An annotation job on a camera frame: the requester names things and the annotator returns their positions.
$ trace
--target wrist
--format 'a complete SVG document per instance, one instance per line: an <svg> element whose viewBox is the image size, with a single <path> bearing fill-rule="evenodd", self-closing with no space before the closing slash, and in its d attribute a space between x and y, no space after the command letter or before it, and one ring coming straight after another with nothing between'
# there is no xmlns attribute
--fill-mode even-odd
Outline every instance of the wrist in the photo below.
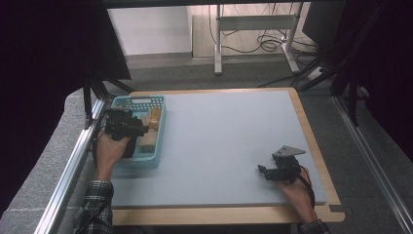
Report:
<svg viewBox="0 0 413 234"><path fill-rule="evenodd" d="M298 214L301 217L301 220L304 224L311 223L317 221L319 218L317 217L316 212L313 209L299 211Z"/></svg>
<svg viewBox="0 0 413 234"><path fill-rule="evenodd" d="M96 169L96 180L110 181L113 165L98 165Z"/></svg>

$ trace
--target black cloth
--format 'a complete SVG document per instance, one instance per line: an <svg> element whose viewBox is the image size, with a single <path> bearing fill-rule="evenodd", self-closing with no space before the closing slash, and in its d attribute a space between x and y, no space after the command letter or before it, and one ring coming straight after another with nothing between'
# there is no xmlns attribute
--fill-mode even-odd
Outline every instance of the black cloth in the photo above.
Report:
<svg viewBox="0 0 413 234"><path fill-rule="evenodd" d="M131 77L102 7L3 0L0 35L1 214L52 136L65 99L90 77L88 70Z"/></svg>

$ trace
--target light blue board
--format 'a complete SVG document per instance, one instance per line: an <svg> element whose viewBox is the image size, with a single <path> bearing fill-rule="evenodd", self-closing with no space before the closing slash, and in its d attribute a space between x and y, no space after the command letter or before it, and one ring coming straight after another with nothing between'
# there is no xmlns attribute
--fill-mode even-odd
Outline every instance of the light blue board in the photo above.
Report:
<svg viewBox="0 0 413 234"><path fill-rule="evenodd" d="M257 165L275 168L283 145L303 149L316 202L326 202L288 92L169 95L161 163L155 170L115 171L114 207L260 206L286 203Z"/></svg>

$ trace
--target right hand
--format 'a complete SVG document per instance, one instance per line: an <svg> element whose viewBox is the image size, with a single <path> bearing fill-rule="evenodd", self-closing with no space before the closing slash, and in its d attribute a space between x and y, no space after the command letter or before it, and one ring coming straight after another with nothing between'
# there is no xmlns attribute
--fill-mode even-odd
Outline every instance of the right hand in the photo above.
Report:
<svg viewBox="0 0 413 234"><path fill-rule="evenodd" d="M302 168L301 176L310 182L308 169ZM275 181L275 184L282 190L282 194L288 200L289 204L300 215L303 223L310 223L318 219L311 205L311 198L307 187L300 179L295 179L293 183Z"/></svg>

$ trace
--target metal rail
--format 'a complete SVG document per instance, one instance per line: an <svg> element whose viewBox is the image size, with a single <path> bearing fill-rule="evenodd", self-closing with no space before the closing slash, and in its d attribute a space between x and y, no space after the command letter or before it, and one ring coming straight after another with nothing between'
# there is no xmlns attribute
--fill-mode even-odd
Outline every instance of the metal rail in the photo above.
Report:
<svg viewBox="0 0 413 234"><path fill-rule="evenodd" d="M103 107L105 106L106 101L98 100L94 104L93 117L96 119ZM84 155L90 138L93 135L94 129L96 127L96 122L94 121L88 129L83 130L80 133L78 141L70 155L69 161L64 168L64 171L60 177L60 180L57 183L56 189L52 195L51 200L49 201L48 206L43 212L42 218L37 225L35 234L47 234L51 231L53 225L55 224L56 217L60 211L61 204L66 196L67 190L70 188L73 177L76 174L76 171L79 167L82 156Z"/></svg>
<svg viewBox="0 0 413 234"><path fill-rule="evenodd" d="M386 173L383 171L380 163L377 161L374 156L373 151L365 140L363 134L356 127L352 120L347 115L347 107L344 101L339 97L333 97L334 102L336 103L344 122L349 129L352 137L354 138L358 149L361 152L370 172L373 174L373 177L376 179L377 184L383 192L386 200L388 201L392 211L394 212L395 218L398 220L401 228L404 233L412 234L413 233L413 219L412 215L406 208L406 205L401 200L400 195L392 186L389 178L386 176Z"/></svg>

